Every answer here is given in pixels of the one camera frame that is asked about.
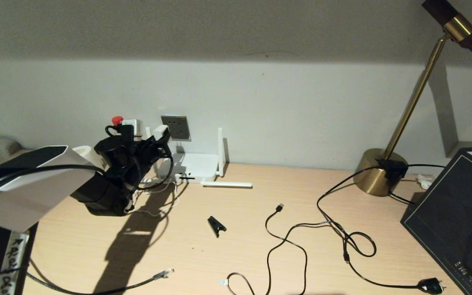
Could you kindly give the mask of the brass desk lamp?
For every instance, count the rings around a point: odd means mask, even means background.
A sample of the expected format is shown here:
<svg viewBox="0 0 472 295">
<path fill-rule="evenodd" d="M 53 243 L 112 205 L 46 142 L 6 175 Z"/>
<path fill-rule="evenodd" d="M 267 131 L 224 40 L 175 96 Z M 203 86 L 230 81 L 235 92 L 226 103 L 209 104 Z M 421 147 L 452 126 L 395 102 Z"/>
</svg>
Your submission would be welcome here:
<svg viewBox="0 0 472 295">
<path fill-rule="evenodd" d="M 440 59 L 445 44 L 448 41 L 452 41 L 472 53 L 472 23 L 449 0 L 424 0 L 422 7 L 441 25 L 443 35 L 435 43 L 425 69 L 418 78 L 417 84 L 388 145 L 384 149 L 366 150 L 360 159 L 356 172 L 352 176 L 354 184 L 370 195 L 379 197 L 389 196 L 401 181 L 388 181 L 385 178 L 386 172 L 379 168 L 377 159 L 404 161 L 408 164 L 408 168 L 411 167 L 411 164 L 401 155 L 395 153 L 395 148 L 418 104 L 435 65 Z"/>
</svg>

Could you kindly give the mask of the black lamp switch box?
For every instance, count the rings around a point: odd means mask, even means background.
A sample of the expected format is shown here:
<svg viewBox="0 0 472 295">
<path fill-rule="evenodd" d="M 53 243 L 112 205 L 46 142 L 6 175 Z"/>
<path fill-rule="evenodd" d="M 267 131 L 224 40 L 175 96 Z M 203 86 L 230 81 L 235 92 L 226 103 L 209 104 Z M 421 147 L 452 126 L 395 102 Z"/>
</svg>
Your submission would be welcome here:
<svg viewBox="0 0 472 295">
<path fill-rule="evenodd" d="M 390 182 L 400 181 L 408 171 L 408 164 L 395 159 L 377 159 L 380 169 L 386 172 L 385 178 Z"/>
</svg>

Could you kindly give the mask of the dark gift bag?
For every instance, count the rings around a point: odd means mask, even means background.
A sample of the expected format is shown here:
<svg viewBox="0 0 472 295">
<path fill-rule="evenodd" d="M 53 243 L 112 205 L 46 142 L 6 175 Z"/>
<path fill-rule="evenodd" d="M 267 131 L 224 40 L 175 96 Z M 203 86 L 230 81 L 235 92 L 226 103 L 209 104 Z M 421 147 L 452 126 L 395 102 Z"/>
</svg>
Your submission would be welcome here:
<svg viewBox="0 0 472 295">
<path fill-rule="evenodd" d="M 465 295 L 472 295 L 472 148 L 462 148 L 401 224 Z"/>
</svg>

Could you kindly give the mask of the white cup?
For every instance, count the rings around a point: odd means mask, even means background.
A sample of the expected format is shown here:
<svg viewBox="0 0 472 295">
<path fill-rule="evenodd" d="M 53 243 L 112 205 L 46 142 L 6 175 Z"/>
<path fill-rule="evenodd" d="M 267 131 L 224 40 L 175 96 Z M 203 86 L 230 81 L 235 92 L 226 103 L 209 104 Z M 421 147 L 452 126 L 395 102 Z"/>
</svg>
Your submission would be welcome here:
<svg viewBox="0 0 472 295">
<path fill-rule="evenodd" d="M 78 153 L 81 157 L 85 158 L 88 162 L 92 163 L 94 166 L 105 170 L 106 162 L 103 157 L 98 155 L 94 148 L 88 145 L 77 146 L 72 148 L 73 151 Z"/>
</svg>

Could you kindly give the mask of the small black clip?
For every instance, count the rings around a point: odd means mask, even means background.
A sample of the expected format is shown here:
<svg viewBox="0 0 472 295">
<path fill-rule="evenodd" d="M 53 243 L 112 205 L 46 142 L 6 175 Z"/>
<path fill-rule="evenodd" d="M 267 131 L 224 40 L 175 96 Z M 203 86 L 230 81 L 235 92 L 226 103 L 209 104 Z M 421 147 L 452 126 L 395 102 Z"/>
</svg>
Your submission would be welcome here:
<svg viewBox="0 0 472 295">
<path fill-rule="evenodd" d="M 221 224 L 221 222 L 219 222 L 217 220 L 217 218 L 213 217 L 213 216 L 209 216 L 208 219 L 207 219 L 207 222 L 209 223 L 214 235 L 216 238 L 219 238 L 220 236 L 220 231 L 224 231 L 226 232 L 227 231 L 227 228 L 226 226 L 224 226 L 223 224 Z"/>
</svg>

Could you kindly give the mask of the white router with antennas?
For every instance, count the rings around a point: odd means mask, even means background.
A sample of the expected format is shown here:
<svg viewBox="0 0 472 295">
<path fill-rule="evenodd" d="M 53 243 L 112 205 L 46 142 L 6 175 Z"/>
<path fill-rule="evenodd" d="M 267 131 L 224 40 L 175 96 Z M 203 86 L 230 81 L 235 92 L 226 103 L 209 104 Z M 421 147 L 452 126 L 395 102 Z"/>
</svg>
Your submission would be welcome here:
<svg viewBox="0 0 472 295">
<path fill-rule="evenodd" d="M 218 128 L 217 134 L 218 152 L 216 154 L 176 152 L 170 159 L 161 159 L 153 165 L 157 180 L 165 180 L 168 172 L 169 179 L 165 182 L 177 184 L 195 183 L 203 187 L 243 188 L 251 189 L 250 182 L 225 182 L 225 141 L 223 129 Z"/>
</svg>

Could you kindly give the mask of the grey wall socket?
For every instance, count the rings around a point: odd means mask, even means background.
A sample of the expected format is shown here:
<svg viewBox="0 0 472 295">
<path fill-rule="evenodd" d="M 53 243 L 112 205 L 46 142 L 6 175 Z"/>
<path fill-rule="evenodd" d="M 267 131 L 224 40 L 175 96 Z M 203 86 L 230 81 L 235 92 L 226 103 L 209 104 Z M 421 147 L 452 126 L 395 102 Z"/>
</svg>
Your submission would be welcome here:
<svg viewBox="0 0 472 295">
<path fill-rule="evenodd" d="M 161 116 L 161 120 L 163 125 L 168 127 L 172 140 L 191 140 L 191 132 L 186 116 Z"/>
</svg>

